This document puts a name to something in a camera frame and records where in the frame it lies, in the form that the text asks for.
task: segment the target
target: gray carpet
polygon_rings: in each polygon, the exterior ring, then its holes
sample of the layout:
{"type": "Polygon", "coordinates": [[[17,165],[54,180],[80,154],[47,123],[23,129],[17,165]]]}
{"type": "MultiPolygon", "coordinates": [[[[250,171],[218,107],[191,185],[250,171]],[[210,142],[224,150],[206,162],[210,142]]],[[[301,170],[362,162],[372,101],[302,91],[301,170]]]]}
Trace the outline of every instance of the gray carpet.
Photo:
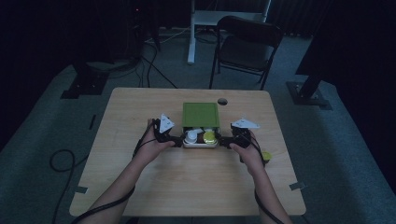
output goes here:
{"type": "MultiPolygon", "coordinates": [[[[154,64],[178,88],[207,89],[213,59],[213,35],[199,34],[195,64],[187,65],[189,39],[186,35],[164,41],[154,64]]],[[[303,82],[295,76],[310,40],[285,37],[276,54],[265,85],[269,91],[284,134],[291,161],[302,190],[307,211],[292,217],[295,223],[395,223],[395,195],[373,160],[359,130],[338,98],[334,86],[321,83],[319,90],[332,110],[318,106],[295,105],[287,81],[303,82]]],[[[144,57],[153,59],[154,50],[144,48],[144,57]]],[[[117,67],[91,63],[98,69],[117,67]]],[[[148,63],[135,69],[110,74],[102,95],[81,95],[75,100],[60,96],[76,73],[69,66],[52,80],[29,117],[0,154],[0,223],[51,223],[57,202],[69,173],[50,169],[50,157],[59,149],[70,149],[76,161],[89,154],[93,139],[111,91],[116,87],[147,87],[148,63]],[[92,116],[96,120],[91,125],[92,116]]],[[[222,70],[214,89],[257,90],[258,77],[222,70]]],[[[150,69],[151,88],[173,88],[154,68],[150,69]]],[[[58,169],[71,164],[71,156],[54,158],[58,169]]],[[[68,208],[83,171],[84,162],[72,176],[70,187],[60,203],[56,223],[70,223],[68,208]]],[[[258,223],[257,217],[161,217],[142,218],[142,223],[258,223]]]]}

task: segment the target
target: green lid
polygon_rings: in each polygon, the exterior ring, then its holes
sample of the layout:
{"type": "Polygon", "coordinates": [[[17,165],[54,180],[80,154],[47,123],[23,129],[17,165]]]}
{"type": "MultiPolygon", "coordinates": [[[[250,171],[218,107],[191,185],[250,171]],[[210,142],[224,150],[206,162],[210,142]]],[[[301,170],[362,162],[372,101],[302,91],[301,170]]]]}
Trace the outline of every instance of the green lid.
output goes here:
{"type": "Polygon", "coordinates": [[[218,128],[219,111],[216,103],[184,103],[183,127],[218,128]]]}

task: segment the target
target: wooden table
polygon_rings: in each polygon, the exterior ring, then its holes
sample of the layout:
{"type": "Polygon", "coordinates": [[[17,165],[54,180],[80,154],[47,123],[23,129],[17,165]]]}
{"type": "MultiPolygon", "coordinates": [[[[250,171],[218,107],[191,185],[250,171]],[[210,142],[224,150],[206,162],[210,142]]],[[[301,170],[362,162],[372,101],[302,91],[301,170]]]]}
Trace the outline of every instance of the wooden table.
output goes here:
{"type": "MultiPolygon", "coordinates": [[[[262,148],[273,155],[266,170],[279,200],[289,215],[305,212],[301,192],[290,189],[297,179],[280,130],[270,95],[266,91],[170,90],[116,88],[110,97],[70,213],[78,216],[109,187],[132,158],[147,119],[161,113],[175,124],[172,135],[181,135],[184,102],[216,102],[220,131],[231,136],[230,123],[241,119],[261,125],[252,130],[262,148]]],[[[166,149],[142,173],[125,209],[125,216],[198,217],[255,216],[254,185],[246,165],[225,147],[166,149]]]]}

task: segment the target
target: black chair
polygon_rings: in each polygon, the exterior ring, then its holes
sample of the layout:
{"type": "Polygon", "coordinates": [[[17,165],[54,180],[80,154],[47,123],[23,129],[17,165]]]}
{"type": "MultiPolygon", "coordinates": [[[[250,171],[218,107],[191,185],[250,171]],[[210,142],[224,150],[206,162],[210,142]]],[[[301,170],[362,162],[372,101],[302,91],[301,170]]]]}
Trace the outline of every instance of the black chair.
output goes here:
{"type": "Polygon", "coordinates": [[[213,59],[209,89],[212,89],[216,63],[226,67],[261,76],[258,83],[264,88],[274,55],[283,38],[282,31],[273,24],[226,16],[217,25],[218,43],[213,59]],[[227,36],[222,41],[221,31],[227,36]]]}

